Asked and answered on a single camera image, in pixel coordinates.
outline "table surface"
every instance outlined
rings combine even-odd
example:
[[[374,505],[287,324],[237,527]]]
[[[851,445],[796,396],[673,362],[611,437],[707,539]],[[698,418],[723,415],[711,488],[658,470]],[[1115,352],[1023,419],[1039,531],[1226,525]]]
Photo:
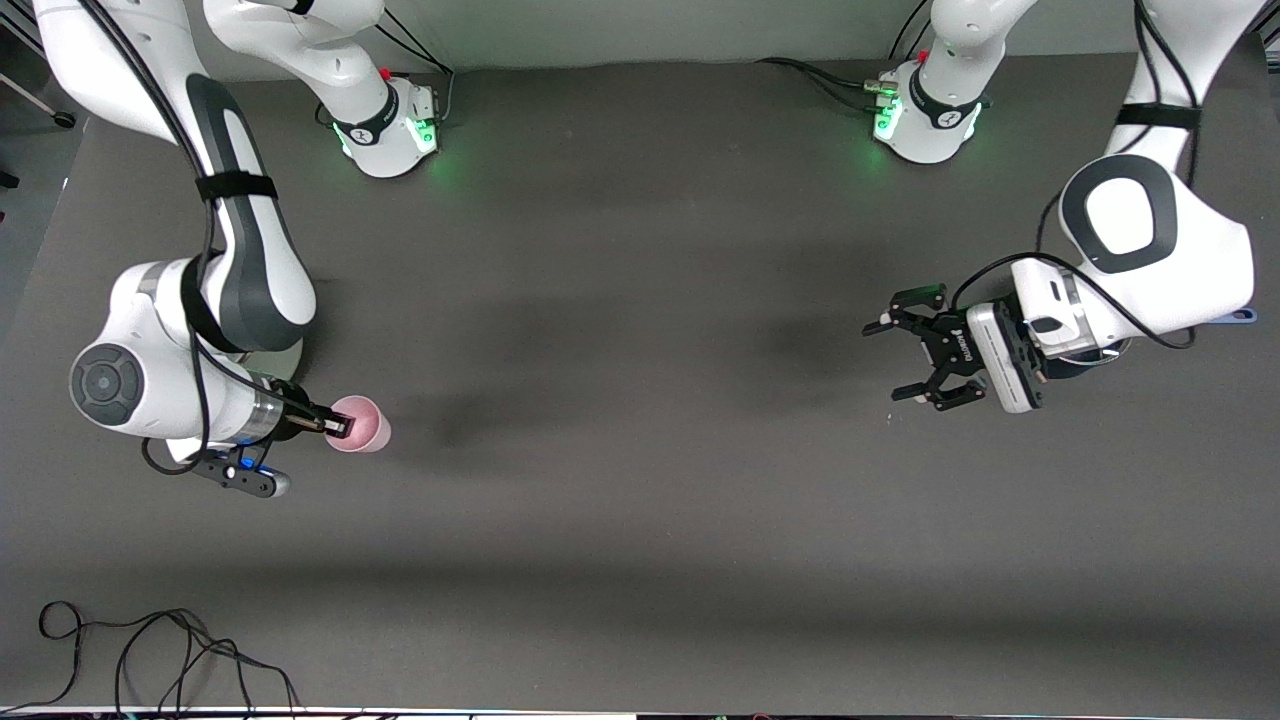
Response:
[[[1028,416],[892,404],[919,347],[859,337],[896,290],[1029,249],[1132,64],[1009,60],[941,167],[786,68],[468,73],[442,154],[393,181],[302,85],[234,86],[317,286],[305,384],[394,424],[372,456],[278,447],[275,501],[157,477],[67,397],[115,275],[200,242],[178,152],[92,122],[0,354],[0,700],[61,685],[70,648],[35,620],[68,598],[186,605],[311,705],[1274,716],[1258,46],[1213,90],[1199,184],[1253,232],[1258,324],[1138,343]],[[91,638],[68,702],[110,701],[122,639]],[[141,700],[180,647],[140,647]],[[233,675],[198,701],[237,702]]]

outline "cable connector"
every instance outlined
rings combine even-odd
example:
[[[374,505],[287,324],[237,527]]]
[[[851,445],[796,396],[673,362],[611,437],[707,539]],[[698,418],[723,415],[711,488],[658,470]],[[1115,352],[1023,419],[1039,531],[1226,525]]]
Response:
[[[897,83],[888,79],[863,81],[863,90],[873,95],[883,95],[884,97],[897,97]]]

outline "velcro strap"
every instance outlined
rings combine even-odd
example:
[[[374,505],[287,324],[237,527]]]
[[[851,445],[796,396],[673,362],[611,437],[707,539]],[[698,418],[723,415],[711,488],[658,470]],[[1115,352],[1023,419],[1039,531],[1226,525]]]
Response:
[[[210,259],[221,255],[221,251],[214,251]],[[197,255],[187,266],[182,269],[182,282],[178,286],[178,293],[182,297],[182,310],[187,315],[187,322],[191,323],[192,329],[196,334],[209,341],[221,352],[228,355],[238,355],[246,352],[239,348],[232,341],[227,340],[223,334],[223,329],[218,327],[218,320],[214,319],[214,311],[209,309],[209,304],[205,302],[205,296],[196,287],[196,265],[200,264],[200,256]]]
[[[1199,127],[1199,108],[1165,105],[1162,102],[1139,102],[1121,105],[1116,115],[1117,126],[1160,126],[1169,128],[1196,129]]]
[[[266,195],[279,197],[275,193],[275,183],[266,176],[255,176],[244,170],[232,170],[218,173],[196,179],[196,190],[205,202],[221,197],[239,197],[242,195]]]

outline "gray floor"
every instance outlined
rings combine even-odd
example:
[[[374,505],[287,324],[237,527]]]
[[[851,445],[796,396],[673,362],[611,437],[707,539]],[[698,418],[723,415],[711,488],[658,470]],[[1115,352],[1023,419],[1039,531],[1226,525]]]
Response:
[[[0,28],[0,68],[58,110],[83,118],[44,60]],[[0,340],[4,340],[79,149],[83,123],[59,128],[20,95],[0,86],[0,169],[22,181],[0,190]]]
[[[895,290],[1029,247],[1132,67],[1010,60],[934,168],[780,68],[475,73],[443,154],[388,182],[301,85],[236,87],[317,281],[306,384],[396,427],[375,456],[276,448],[296,482],[266,502],[148,473],[67,398],[115,274],[200,238],[178,152],[92,124],[0,350],[0,700],[63,682],[33,624],[67,597],[189,606],[317,705],[1274,716],[1257,47],[1210,99],[1199,191],[1254,233],[1262,323],[1140,343],[1023,418],[891,404],[919,348],[858,337]],[[95,634],[70,702],[109,701],[118,648]],[[145,646],[141,697],[179,656]],[[237,702],[233,675],[200,701]]]

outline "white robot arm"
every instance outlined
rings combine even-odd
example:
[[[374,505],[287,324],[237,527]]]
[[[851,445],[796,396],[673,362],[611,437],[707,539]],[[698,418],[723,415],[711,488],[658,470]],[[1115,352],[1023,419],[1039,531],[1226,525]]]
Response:
[[[384,77],[351,40],[383,10],[383,0],[205,0],[224,45],[297,76],[333,115],[343,151],[389,178],[436,150],[438,128],[431,90]]]
[[[137,265],[116,279],[102,332],[72,368],[72,400],[101,427],[169,441],[175,460],[193,459],[184,469],[280,495],[287,478],[241,465],[241,447],[351,428],[297,386],[230,359],[294,346],[315,315],[248,124],[205,74],[180,0],[36,0],[35,9],[63,87],[104,119],[183,147],[227,241],[216,256]]]
[[[1206,205],[1175,170],[1189,132],[1198,126],[1201,100],[1262,4],[1135,0],[1135,26],[1148,51],[1138,60],[1106,155],[1071,177],[1059,204],[1062,229],[1083,263],[1073,268],[1041,252],[1006,258],[988,270],[1014,261],[1016,292],[972,307],[957,307],[952,299],[946,309],[942,286],[895,295],[890,310],[864,334],[909,329],[922,338],[934,368],[924,383],[897,388],[895,400],[913,397],[938,410],[972,402],[986,395],[986,383],[969,380],[943,389],[943,382],[986,369],[1005,410],[1024,413],[1041,406],[1037,382],[1079,374],[1091,364],[1084,357],[1114,354],[1128,338],[1192,328],[1248,302],[1253,293],[1248,231]],[[938,0],[933,17],[940,37],[923,67],[911,68],[913,88],[923,83],[916,77],[946,77],[948,85],[929,86],[931,99],[954,94],[965,100],[982,92],[993,64],[957,64],[972,47],[948,50],[961,47],[955,33],[983,27],[983,5],[1019,5],[1016,18],[1030,3]],[[959,20],[938,22],[955,19],[955,13],[961,14]],[[993,32],[998,50],[987,47],[979,55],[998,60],[1006,33],[1007,27]],[[946,72],[936,72],[936,65]],[[932,115],[913,95],[905,94],[893,106],[899,117],[891,147],[918,161],[950,158],[964,136],[955,127],[922,120]],[[878,137],[882,129],[877,128]],[[913,305],[940,313],[924,318],[906,310]]]

